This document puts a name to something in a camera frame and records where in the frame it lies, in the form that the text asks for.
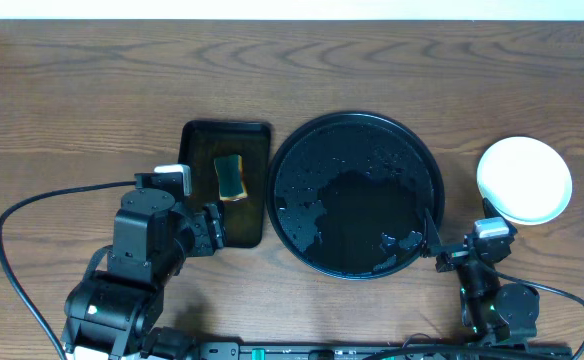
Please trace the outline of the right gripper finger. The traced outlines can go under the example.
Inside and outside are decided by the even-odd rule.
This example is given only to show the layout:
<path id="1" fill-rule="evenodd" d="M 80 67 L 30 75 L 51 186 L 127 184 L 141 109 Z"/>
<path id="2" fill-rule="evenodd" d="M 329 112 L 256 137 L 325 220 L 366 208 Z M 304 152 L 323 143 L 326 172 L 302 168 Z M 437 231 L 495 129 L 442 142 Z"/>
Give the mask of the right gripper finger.
<path id="1" fill-rule="evenodd" d="M 424 247 L 425 248 L 440 248 L 441 239 L 438 233 L 438 229 L 434 223 L 434 220 L 430 214 L 428 208 L 424 209 Z"/>
<path id="2" fill-rule="evenodd" d="M 482 200 L 483 213 L 486 218 L 502 217 L 502 214 L 496 209 L 488 198 Z"/>

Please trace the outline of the light blue plate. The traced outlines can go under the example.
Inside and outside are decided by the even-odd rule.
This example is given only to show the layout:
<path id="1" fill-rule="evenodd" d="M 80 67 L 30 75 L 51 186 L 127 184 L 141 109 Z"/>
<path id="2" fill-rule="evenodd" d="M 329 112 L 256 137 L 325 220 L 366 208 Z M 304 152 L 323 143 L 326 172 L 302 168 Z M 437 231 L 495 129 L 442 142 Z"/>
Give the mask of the light blue plate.
<path id="1" fill-rule="evenodd" d="M 573 192 L 563 157 L 546 143 L 525 136 L 504 138 L 488 147 L 479 160 L 476 181 L 481 196 L 520 225 L 557 218 Z"/>

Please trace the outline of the green and yellow sponge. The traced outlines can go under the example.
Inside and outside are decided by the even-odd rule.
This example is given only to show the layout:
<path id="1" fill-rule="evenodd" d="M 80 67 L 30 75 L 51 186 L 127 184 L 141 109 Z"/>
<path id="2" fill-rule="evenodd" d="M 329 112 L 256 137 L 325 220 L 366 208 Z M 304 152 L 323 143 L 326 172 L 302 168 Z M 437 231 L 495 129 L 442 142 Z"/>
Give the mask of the green and yellow sponge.
<path id="1" fill-rule="evenodd" d="M 243 178 L 243 158 L 232 154 L 214 159 L 219 198 L 224 202 L 239 201 L 248 196 Z"/>

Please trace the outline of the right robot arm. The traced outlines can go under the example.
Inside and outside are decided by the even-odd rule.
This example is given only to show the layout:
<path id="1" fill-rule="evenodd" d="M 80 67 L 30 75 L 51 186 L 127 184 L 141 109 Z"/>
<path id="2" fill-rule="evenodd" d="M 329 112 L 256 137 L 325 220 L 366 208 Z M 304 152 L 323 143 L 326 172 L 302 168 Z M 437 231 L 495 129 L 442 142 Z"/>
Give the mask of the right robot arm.
<path id="1" fill-rule="evenodd" d="M 516 228 L 491 202 L 483 201 L 485 217 L 458 243 L 442 243 L 431 214 L 426 211 L 422 255 L 436 259 L 439 273 L 454 272 L 460 282 L 461 317 L 484 346 L 518 346 L 537 335 L 540 296 L 530 286 L 513 280 L 503 284 L 494 265 L 511 254 Z"/>

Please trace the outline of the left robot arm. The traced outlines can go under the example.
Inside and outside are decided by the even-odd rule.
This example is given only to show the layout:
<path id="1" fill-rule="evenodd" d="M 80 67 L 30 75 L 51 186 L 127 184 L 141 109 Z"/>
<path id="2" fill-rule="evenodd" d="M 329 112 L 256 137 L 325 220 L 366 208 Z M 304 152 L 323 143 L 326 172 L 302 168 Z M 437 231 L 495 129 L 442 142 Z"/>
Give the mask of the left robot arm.
<path id="1" fill-rule="evenodd" d="M 191 337 L 158 328 L 165 287 L 189 257 L 213 255 L 226 234 L 221 203 L 187 208 L 181 191 L 126 193 L 113 243 L 95 252 L 65 303 L 61 340 L 69 359 L 184 359 Z"/>

